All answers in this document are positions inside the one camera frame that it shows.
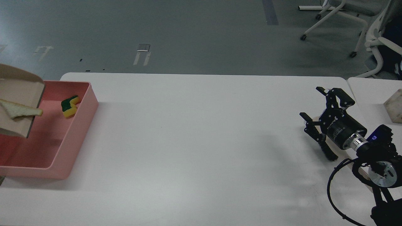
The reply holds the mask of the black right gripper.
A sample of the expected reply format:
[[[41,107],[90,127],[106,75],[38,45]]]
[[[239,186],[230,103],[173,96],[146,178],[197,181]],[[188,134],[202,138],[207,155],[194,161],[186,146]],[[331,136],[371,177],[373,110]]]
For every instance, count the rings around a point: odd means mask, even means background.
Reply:
[[[316,90],[325,96],[326,109],[319,117],[319,121],[313,121],[307,113],[300,112],[300,116],[306,122],[304,132],[317,143],[326,142],[328,137],[342,150],[350,148],[352,135],[366,136],[367,129],[345,111],[356,102],[343,89],[325,89],[317,86]],[[316,126],[320,126],[323,133],[320,133]]]

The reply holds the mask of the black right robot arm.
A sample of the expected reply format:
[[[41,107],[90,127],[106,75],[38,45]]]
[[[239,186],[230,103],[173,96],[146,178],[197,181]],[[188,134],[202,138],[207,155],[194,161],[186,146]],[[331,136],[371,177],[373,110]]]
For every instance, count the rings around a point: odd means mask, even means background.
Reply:
[[[306,122],[304,132],[315,140],[326,158],[335,161],[338,156],[326,143],[329,138],[339,149],[349,148],[356,152],[355,159],[344,159],[331,173],[326,193],[333,209],[354,225],[361,223],[341,212],[331,198],[331,182],[340,169],[352,164],[353,175],[373,191],[375,206],[371,210],[371,219],[377,226],[400,226],[402,223],[401,199],[393,199],[389,189],[401,187],[402,160],[393,143],[391,128],[381,124],[366,138],[367,129],[347,113],[347,108],[355,101],[340,88],[324,89],[316,87],[326,98],[326,109],[317,121],[307,113],[300,116]]]

